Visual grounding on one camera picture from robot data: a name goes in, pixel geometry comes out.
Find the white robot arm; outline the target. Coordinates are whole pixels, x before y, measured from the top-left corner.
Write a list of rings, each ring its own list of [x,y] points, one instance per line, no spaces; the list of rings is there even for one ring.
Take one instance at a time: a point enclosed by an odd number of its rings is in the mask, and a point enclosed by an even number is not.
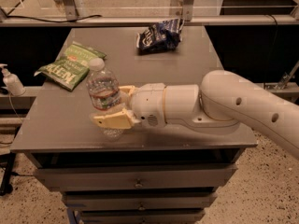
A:
[[[101,128],[127,130],[182,125],[199,133],[239,123],[262,133],[299,159],[299,106],[229,71],[207,73],[200,85],[122,86],[119,111],[91,114]]]

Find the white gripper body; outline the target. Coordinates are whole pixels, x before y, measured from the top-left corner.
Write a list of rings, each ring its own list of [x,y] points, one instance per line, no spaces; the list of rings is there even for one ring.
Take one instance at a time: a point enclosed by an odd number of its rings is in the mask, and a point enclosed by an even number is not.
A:
[[[130,106],[135,117],[146,128],[165,126],[163,83],[151,83],[137,88],[131,98]]]

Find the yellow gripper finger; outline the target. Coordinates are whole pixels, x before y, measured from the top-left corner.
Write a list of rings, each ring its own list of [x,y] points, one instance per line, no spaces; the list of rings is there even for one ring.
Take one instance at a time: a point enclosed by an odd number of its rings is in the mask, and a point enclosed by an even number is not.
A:
[[[136,118],[134,112],[126,108],[112,114],[91,113],[90,119],[94,124],[101,128],[120,130],[131,129],[140,122],[140,120]]]
[[[130,104],[130,101],[135,93],[136,86],[134,85],[127,85],[127,86],[119,86],[121,92],[121,101],[126,105]]]

